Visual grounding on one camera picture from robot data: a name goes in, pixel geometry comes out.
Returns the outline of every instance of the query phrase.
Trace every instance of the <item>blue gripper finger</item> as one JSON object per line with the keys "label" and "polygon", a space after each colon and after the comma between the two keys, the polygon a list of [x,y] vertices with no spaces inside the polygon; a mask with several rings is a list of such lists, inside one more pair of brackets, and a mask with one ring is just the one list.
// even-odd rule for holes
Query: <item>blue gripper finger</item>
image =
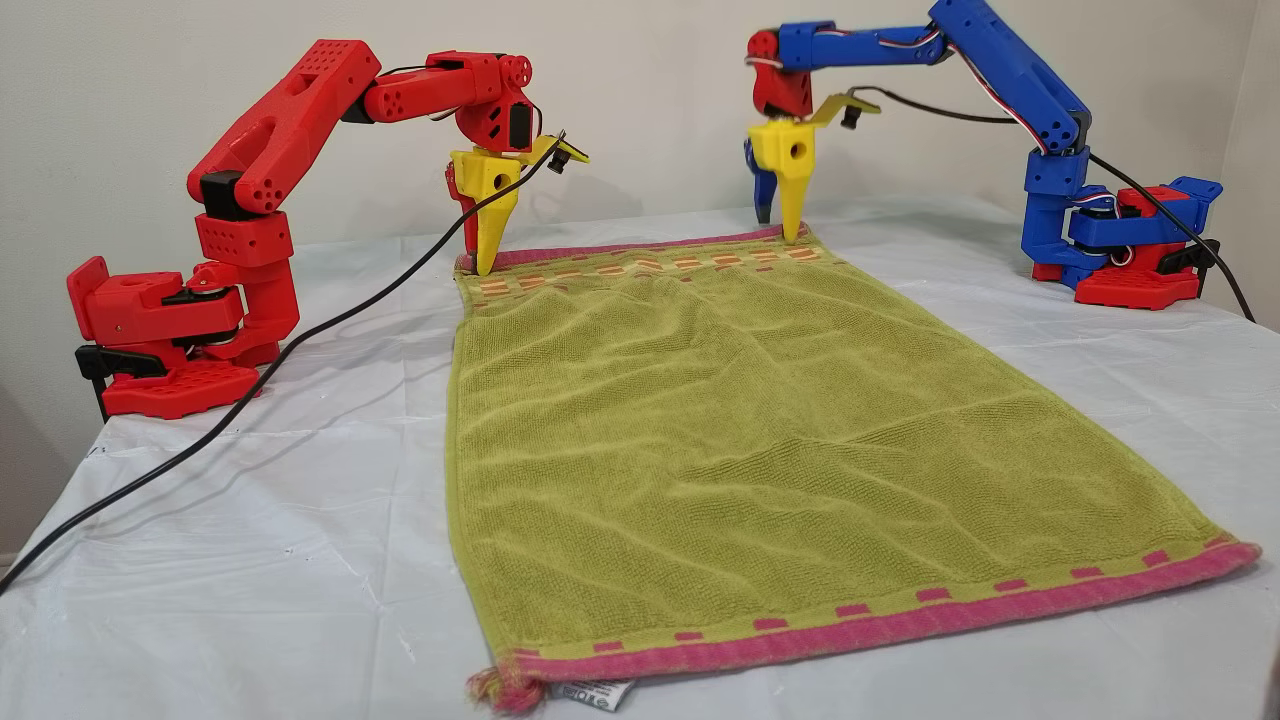
{"label": "blue gripper finger", "polygon": [[755,220],[762,225],[769,224],[769,209],[773,208],[773,193],[778,190],[778,176],[769,170],[762,170],[755,164],[755,150],[751,149],[751,138],[742,143],[746,150],[746,167],[755,176]]}

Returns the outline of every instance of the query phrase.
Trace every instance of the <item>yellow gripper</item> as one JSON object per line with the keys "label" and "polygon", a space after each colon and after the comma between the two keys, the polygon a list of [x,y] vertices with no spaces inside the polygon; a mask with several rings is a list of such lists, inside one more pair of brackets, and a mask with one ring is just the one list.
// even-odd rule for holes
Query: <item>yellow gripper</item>
{"label": "yellow gripper", "polygon": [[[534,141],[529,152],[518,155],[502,155],[484,147],[449,152],[452,163],[447,177],[451,178],[449,190],[453,199],[462,201],[463,208],[484,202],[520,179],[521,169],[536,163],[557,140],[556,136],[544,135]],[[567,158],[553,156],[549,160],[556,172],[559,172],[558,167],[563,167],[567,159],[590,163],[584,152],[563,140],[559,140],[557,154],[561,151],[566,152]],[[467,223],[467,252],[475,259],[477,275],[488,275],[493,269],[498,246],[502,245],[502,233],[507,229],[507,219],[511,218],[511,211],[516,209],[520,191],[513,190],[481,208],[475,215],[474,225]]]}
{"label": "yellow gripper", "polygon": [[778,177],[778,202],[782,205],[782,238],[795,242],[800,234],[800,215],[804,214],[804,195],[814,168],[814,138],[817,128],[831,124],[841,108],[860,108],[864,113],[879,113],[877,105],[840,94],[828,97],[808,120],[795,118],[769,120],[746,131],[755,152],[755,164],[762,170]]}

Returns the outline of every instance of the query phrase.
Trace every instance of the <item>black cable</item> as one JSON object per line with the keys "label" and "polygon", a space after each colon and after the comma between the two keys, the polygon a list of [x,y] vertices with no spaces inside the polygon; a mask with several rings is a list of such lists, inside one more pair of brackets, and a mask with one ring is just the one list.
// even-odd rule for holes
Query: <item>black cable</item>
{"label": "black cable", "polygon": [[1196,231],[1193,231],[1192,228],[1187,227],[1187,223],[1181,222],[1178,218],[1178,215],[1175,215],[1169,208],[1165,208],[1164,202],[1156,200],[1156,196],[1152,195],[1149,191],[1147,191],[1146,187],[1139,184],[1129,176],[1121,173],[1119,169],[1116,169],[1115,165],[1107,163],[1102,158],[1098,158],[1093,152],[1089,152],[1089,160],[1097,163],[1100,168],[1120,178],[1129,187],[1137,190],[1139,195],[1147,199],[1147,202],[1151,202],[1152,205],[1156,206],[1156,210],[1160,210],[1161,215],[1169,218],[1169,220],[1174,223],[1174,225],[1178,227],[1178,229],[1183,231],[1183,234],[1189,237],[1192,242],[1194,242],[1196,245],[1201,246],[1201,250],[1208,254],[1208,256],[1213,259],[1213,263],[1222,269],[1222,277],[1225,277],[1226,283],[1231,286],[1231,292],[1235,295],[1235,301],[1239,302],[1240,305],[1240,313],[1244,314],[1244,319],[1251,323],[1257,323],[1257,320],[1253,319],[1253,311],[1249,310],[1248,301],[1244,300],[1244,292],[1240,291],[1240,284],[1235,282],[1235,275],[1231,273],[1231,268],[1226,266],[1226,263],[1224,263],[1222,259],[1217,256],[1217,252],[1212,247],[1210,247],[1207,242],[1204,242],[1204,238],[1197,234]]}
{"label": "black cable", "polygon": [[205,446],[207,446],[210,442],[212,442],[214,438],[216,438],[219,434],[221,434],[221,432],[225,430],[227,427],[232,424],[232,420],[234,420],[236,416],[239,415],[242,410],[244,410],[244,406],[248,405],[248,402],[251,400],[253,400],[253,396],[257,395],[262,389],[262,387],[266,384],[266,380],[271,379],[271,375],[275,374],[275,372],[280,368],[280,365],[284,363],[284,360],[300,345],[302,345],[307,340],[311,340],[316,334],[323,333],[324,331],[326,331],[329,328],[332,328],[332,327],[334,327],[334,325],[337,325],[339,323],[343,323],[343,322],[353,318],[355,315],[358,315],[360,313],[364,313],[365,310],[367,310],[369,307],[371,307],[372,305],[375,305],[378,301],[380,301],[381,299],[384,299],[388,295],[390,295],[392,292],[394,292],[396,288],[398,288],[399,286],[404,284],[404,282],[408,281],[411,277],[413,277],[413,274],[417,273],[422,268],[422,265],[425,265],[426,261],[430,260],[440,250],[440,247],[444,247],[444,243],[448,242],[451,237],[453,237],[453,233],[458,232],[458,228],[461,228],[462,224],[466,223],[468,218],[471,218],[472,215],[475,215],[476,213],[479,213],[485,205],[489,205],[490,202],[497,201],[499,197],[507,195],[508,192],[515,192],[520,186],[522,186],[526,182],[529,182],[529,178],[534,177],[534,174],[538,173],[538,170],[543,167],[543,163],[545,163],[547,159],[550,158],[553,152],[556,152],[556,149],[559,147],[559,140],[563,140],[563,138],[564,138],[564,133],[561,132],[559,137],[557,138],[557,142],[554,145],[552,145],[549,149],[547,149],[547,151],[543,152],[543,155],[538,159],[538,161],[534,163],[534,165],[529,168],[529,172],[525,173],[520,179],[517,179],[516,182],[513,182],[513,183],[508,184],[507,187],[499,190],[498,192],[490,195],[489,197],[484,199],[483,201],[476,202],[470,210],[467,210],[466,213],[463,213],[462,217],[460,217],[457,220],[454,220],[453,225],[449,227],[448,232],[445,232],[443,236],[440,236],[440,240],[438,240],[435,242],[435,245],[433,245],[431,249],[426,251],[425,255],[422,255],[421,258],[419,258],[419,260],[416,263],[413,263],[410,266],[408,270],[404,270],[404,273],[401,277],[396,278],[389,286],[387,286],[383,290],[378,291],[376,293],[374,293],[372,297],[370,297],[369,300],[361,302],[360,305],[356,305],[351,310],[347,310],[346,313],[342,313],[340,315],[337,315],[337,316],[334,316],[334,318],[332,318],[329,320],[325,320],[324,323],[320,323],[319,325],[316,325],[316,327],[306,331],[305,333],[300,334],[298,337],[293,338],[292,342],[289,342],[288,345],[284,346],[283,350],[280,350],[280,356],[276,357],[275,361],[271,363],[266,368],[266,370],[262,370],[262,374],[259,375],[257,382],[253,383],[253,387],[248,388],[248,392],[246,392],[238,401],[236,401],[236,405],[233,405],[232,409],[227,411],[227,415],[224,415],[223,419],[218,421],[218,424],[215,424],[212,428],[210,428],[210,430],[207,433],[205,433],[204,436],[201,436],[200,439],[197,439],[196,442],[193,442],[189,446],[187,446],[178,455],[174,455],[169,460],[165,460],[160,465],[156,465],[150,473],[140,477],[138,479],[136,479],[132,483],[124,486],[123,488],[113,492],[111,495],[104,497],[102,500],[95,502],[93,505],[90,505],[84,510],[81,510],[79,512],[77,512],[76,515],[73,515],[69,520],[67,520],[61,525],[58,525],[56,528],[54,528],[54,530],[51,533],[49,533],[47,536],[45,536],[44,539],[41,539],[38,543],[36,543],[36,547],[31,548],[31,552],[28,552],[27,555],[22,556],[20,560],[18,560],[17,562],[14,562],[13,568],[9,570],[9,573],[4,578],[0,578],[0,596],[3,596],[5,593],[5,591],[9,589],[9,585],[12,585],[15,579],[18,579],[18,575],[22,575],[22,573],[27,568],[29,568],[31,564],[35,562],[41,555],[44,555],[45,551],[47,551],[50,547],[52,547],[52,544],[55,542],[58,542],[59,538],[61,538],[63,536],[65,536],[67,533],[69,533],[70,530],[73,530],[77,525],[79,525],[84,520],[88,520],[93,515],[97,515],[102,510],[106,510],[111,505],[115,505],[120,500],[124,500],[129,495],[133,495],[138,488],[146,486],[151,480],[159,478],[160,475],[164,475],[169,470],[173,470],[174,468],[177,468],[178,465],[180,465],[183,461],[186,461],[188,457],[191,457],[192,455],[200,452]]}
{"label": "black cable", "polygon": [[[899,95],[899,94],[896,94],[896,92],[893,92],[891,90],[884,90],[883,87],[877,87],[874,85],[860,85],[860,86],[850,87],[849,88],[849,95],[852,96],[852,94],[856,92],[856,91],[859,91],[859,90],[872,90],[872,91],[876,91],[876,92],[879,92],[879,94],[884,95],[886,97],[890,97],[891,100],[897,100],[899,102],[901,102],[901,104],[904,104],[904,105],[906,105],[909,108],[915,108],[916,110],[924,110],[925,113],[933,113],[934,115],[942,115],[945,118],[955,118],[957,120],[969,120],[969,122],[974,122],[974,123],[991,123],[991,124],[1016,124],[1018,123],[1018,120],[1015,120],[1012,118],[993,118],[993,117],[989,117],[989,115],[970,115],[968,113],[956,113],[955,110],[945,110],[942,108],[934,108],[933,105],[925,105],[924,102],[918,102],[918,101],[911,100],[909,97],[902,97],[901,95]],[[1115,165],[1112,165],[1111,163],[1107,163],[1102,158],[1098,158],[1092,151],[1089,152],[1089,160],[1092,160],[1093,163],[1097,163],[1100,168],[1102,168],[1103,170],[1106,170],[1106,172],[1111,173],[1112,176],[1120,178],[1120,181],[1123,181],[1129,187],[1137,190],[1147,200],[1147,202],[1151,202],[1156,208],[1156,210],[1160,211],[1160,214],[1162,214],[1164,217],[1169,218],[1169,220],[1172,222],[1174,225],[1179,231],[1181,231],[1192,242],[1194,242],[1196,245],[1198,245],[1206,254],[1208,254],[1208,256],[1213,260],[1213,264],[1222,269],[1222,277],[1225,277],[1228,284],[1231,286],[1231,293],[1235,295],[1235,301],[1240,305],[1240,311],[1244,314],[1244,319],[1249,320],[1251,323],[1257,323],[1257,320],[1253,319],[1253,311],[1249,310],[1249,302],[1244,299],[1244,292],[1240,290],[1240,284],[1238,282],[1235,282],[1235,274],[1231,273],[1231,268],[1229,268],[1226,265],[1226,263],[1222,261],[1222,259],[1217,255],[1217,251],[1215,251],[1212,247],[1210,247],[1210,245],[1207,242],[1204,242],[1204,238],[1202,238],[1198,233],[1196,233],[1196,231],[1193,231],[1192,228],[1189,228],[1187,225],[1187,223],[1184,223],[1181,219],[1179,219],[1178,215],[1175,215],[1172,213],[1172,210],[1170,210],[1169,208],[1165,208],[1165,204],[1161,202],[1160,200],[1157,200],[1156,196],[1153,196],[1151,192],[1148,192],[1146,187],[1143,187],[1142,184],[1139,184],[1137,181],[1134,181],[1129,176],[1121,173]],[[1119,211],[1119,210],[1120,210],[1120,208],[1119,208],[1119,202],[1117,202],[1116,211]]]}
{"label": "black cable", "polygon": [[902,97],[901,95],[893,92],[892,90],[884,90],[883,87],[874,85],[859,85],[849,88],[849,95],[852,96],[854,92],[859,90],[872,90],[879,92],[881,95],[888,97],[890,100],[897,100],[908,108],[915,108],[916,110],[924,110],[925,113],[933,113],[934,115],[942,115],[943,118],[955,118],[957,120],[969,120],[970,123],[991,123],[996,126],[1012,126],[1018,124],[1018,120],[1012,118],[993,118],[991,115],[970,115],[969,113],[957,113],[955,110],[946,110],[942,108],[934,108],[933,105],[925,105],[910,97]]}
{"label": "black cable", "polygon": [[399,67],[399,68],[392,68],[389,70],[383,70],[383,72],[378,73],[378,77],[393,76],[396,73],[403,73],[403,72],[408,72],[408,70],[425,70],[425,69],[426,69],[426,65],[403,65],[403,67]]}

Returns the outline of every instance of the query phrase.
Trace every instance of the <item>towel fringe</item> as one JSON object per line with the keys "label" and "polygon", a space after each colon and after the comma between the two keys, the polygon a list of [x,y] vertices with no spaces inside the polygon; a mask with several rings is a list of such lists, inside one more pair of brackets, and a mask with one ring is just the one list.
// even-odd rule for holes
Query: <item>towel fringe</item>
{"label": "towel fringe", "polygon": [[471,702],[488,703],[502,715],[524,715],[547,696],[547,683],[503,674],[497,667],[481,670],[467,679]]}

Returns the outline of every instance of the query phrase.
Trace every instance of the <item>white tablecloth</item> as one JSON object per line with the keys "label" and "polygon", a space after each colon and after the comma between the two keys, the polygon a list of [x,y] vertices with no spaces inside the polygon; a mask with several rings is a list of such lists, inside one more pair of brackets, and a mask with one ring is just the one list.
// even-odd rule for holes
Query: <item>white tablecloth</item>
{"label": "white tablecloth", "polygon": [[[1280,551],[1280,336],[1196,301],[1161,313],[1073,304],[1066,288],[1028,279],[1016,219],[977,201],[881,200],[809,220],[842,258],[1129,443],[1213,520]],[[696,213],[513,229],[504,249],[750,229],[749,210]],[[300,247],[300,328],[364,300],[431,240]],[[488,714],[463,696],[490,659],[444,514],[460,246],[300,348],[224,437],[65,538],[0,598],[0,717]],[[82,382],[60,364],[50,372]],[[114,418],[36,536],[220,413]],[[1265,555],[1221,582],[1117,607],[644,680],[621,712],[1254,720],[1276,682],[1277,578]],[[567,700],[543,712],[604,717]]]}

